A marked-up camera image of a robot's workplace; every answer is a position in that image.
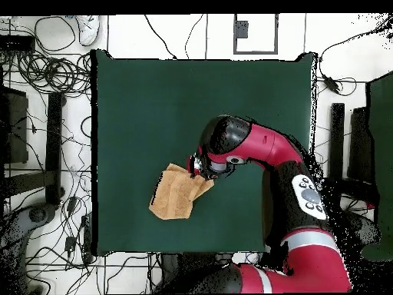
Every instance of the shoe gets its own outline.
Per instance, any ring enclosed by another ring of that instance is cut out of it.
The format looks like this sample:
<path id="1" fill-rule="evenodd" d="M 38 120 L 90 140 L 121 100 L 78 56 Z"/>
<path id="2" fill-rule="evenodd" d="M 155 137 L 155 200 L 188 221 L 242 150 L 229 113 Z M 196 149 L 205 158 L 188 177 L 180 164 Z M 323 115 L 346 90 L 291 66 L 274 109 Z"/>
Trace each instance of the shoe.
<path id="1" fill-rule="evenodd" d="M 97 38 L 100 28 L 100 16 L 75 16 L 79 26 L 79 42 L 83 46 L 91 45 Z"/>

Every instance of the floor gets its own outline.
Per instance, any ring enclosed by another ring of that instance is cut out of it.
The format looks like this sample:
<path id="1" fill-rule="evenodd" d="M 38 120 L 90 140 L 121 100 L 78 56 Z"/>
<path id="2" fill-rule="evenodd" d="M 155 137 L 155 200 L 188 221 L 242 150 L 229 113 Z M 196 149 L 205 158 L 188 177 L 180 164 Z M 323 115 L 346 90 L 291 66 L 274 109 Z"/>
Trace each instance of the floor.
<path id="1" fill-rule="evenodd" d="M 34 29 L 35 23 L 41 17 L 14 17 L 12 19 L 12 34 L 23 35 L 27 28 Z M 100 48 L 109 51 L 114 58 L 171 58 L 161 40 L 149 29 L 142 15 L 115 15 L 101 16 L 101 27 L 96 42 L 90 47 L 82 47 L 78 43 L 78 24 L 75 19 L 65 21 L 71 26 L 77 38 L 73 41 L 70 26 L 60 18 L 45 19 L 37 27 L 38 37 L 46 48 L 58 49 L 72 44 L 61 51 L 52 52 L 55 58 L 67 58 L 72 62 L 86 54 L 92 48 Z M 191 28 L 195 25 L 193 34 L 185 43 Z M 233 15 L 212 14 L 201 17 L 201 14 L 192 15 L 152 15 L 150 23 L 157 33 L 166 41 L 168 48 L 178 58 L 193 59 L 280 59 L 295 60 L 301 53 L 313 51 L 321 54 L 325 48 L 343 41 L 353 35 L 372 30 L 381 17 L 376 14 L 280 14 L 279 15 L 279 52 L 278 55 L 234 55 L 233 54 Z M 7 23 L 0 19 L 0 34 L 9 32 Z M 354 78 L 357 82 L 345 79 L 342 82 L 342 94 L 339 96 L 324 90 L 322 82 L 318 83 L 317 102 L 317 128 L 315 135 L 315 151 L 318 153 L 317 160 L 324 163 L 329 152 L 329 108 L 333 102 L 345 103 L 345 161 L 344 176 L 348 165 L 348 144 L 350 142 L 349 118 L 354 108 L 365 106 L 365 81 L 380 77 L 393 69 L 391 58 L 393 45 L 383 35 L 369 35 L 357 38 L 338 45 L 326 52 L 322 64 L 326 75 L 334 79 Z M 31 86 L 21 85 L 23 78 L 17 71 L 12 71 L 5 80 L 12 88 L 25 91 L 29 100 L 29 114 L 35 128 L 42 129 L 35 134 L 28 132 L 28 143 L 35 149 L 40 162 L 45 161 L 46 117 L 45 106 L 48 104 L 48 96 L 40 95 Z M 74 141 L 67 141 L 63 146 L 63 166 L 61 183 L 66 190 L 67 198 L 73 193 L 79 181 L 84 185 L 79 187 L 77 196 L 84 198 L 83 206 L 77 207 L 79 211 L 73 216 L 75 225 L 72 231 L 75 233 L 85 212 L 91 211 L 89 200 L 89 187 L 91 186 L 90 165 L 91 151 L 90 139 L 81 132 L 81 122 L 91 115 L 89 94 L 83 94 L 78 98 L 68 98 L 63 108 L 64 139 L 72 137 Z M 90 120 L 84 124 L 84 133 L 89 135 Z M 27 164 L 12 164 L 6 167 L 8 176 L 39 171 L 40 167 L 35 160 L 32 149 L 29 148 Z M 326 173 L 327 164 L 323 165 Z M 10 198 L 7 209 L 15 209 L 29 193 L 20 194 Z M 40 191 L 28 197 L 24 205 L 32 204 L 44 198 L 44 192 Z M 367 217 L 373 218 L 372 211 Z M 160 280 L 160 268 L 154 265 L 155 256 L 146 253 L 115 253 L 108 257 L 99 257 L 89 270 L 83 275 L 78 269 L 67 269 L 64 261 L 56 254 L 46 249 L 36 254 L 42 247 L 53 247 L 61 254 L 64 250 L 66 234 L 61 227 L 61 216 L 57 212 L 54 220 L 37 229 L 29 242 L 27 257 L 32 259 L 28 265 L 31 277 L 38 277 L 51 285 L 49 294 L 103 294 L 103 293 L 149 293 L 150 284 L 147 275 L 151 274 L 153 283 Z M 74 264 L 81 263 L 81 255 L 76 250 L 71 255 Z M 44 293 L 48 286 L 44 284 Z"/>

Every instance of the folded cloth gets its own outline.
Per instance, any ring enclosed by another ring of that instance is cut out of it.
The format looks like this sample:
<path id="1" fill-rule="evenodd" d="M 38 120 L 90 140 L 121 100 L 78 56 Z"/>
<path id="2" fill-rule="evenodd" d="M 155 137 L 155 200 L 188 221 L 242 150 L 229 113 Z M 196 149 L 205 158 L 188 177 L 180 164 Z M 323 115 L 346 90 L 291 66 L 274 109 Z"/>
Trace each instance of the folded cloth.
<path id="1" fill-rule="evenodd" d="M 197 175 L 191 178 L 187 170 L 170 164 L 161 173 L 149 209 L 163 220 L 189 218 L 193 201 L 214 185 Z"/>

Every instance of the green tabletop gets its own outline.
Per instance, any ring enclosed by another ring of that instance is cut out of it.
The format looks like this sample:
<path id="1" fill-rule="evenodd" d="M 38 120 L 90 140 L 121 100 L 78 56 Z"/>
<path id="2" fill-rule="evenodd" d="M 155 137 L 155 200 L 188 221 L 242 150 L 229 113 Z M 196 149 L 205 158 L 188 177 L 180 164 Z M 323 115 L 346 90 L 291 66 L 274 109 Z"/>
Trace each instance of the green tabletop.
<path id="1" fill-rule="evenodd" d="M 376 210 L 381 242 L 363 249 L 368 260 L 393 260 L 393 75 L 367 87 L 369 128 L 374 139 L 375 182 L 380 196 Z"/>
<path id="2" fill-rule="evenodd" d="M 161 171 L 185 167 L 218 114 L 254 118 L 307 148 L 314 55 L 297 62 L 95 55 L 98 252 L 263 251 L 263 171 L 254 164 L 219 179 L 187 220 L 160 220 L 149 201 Z"/>

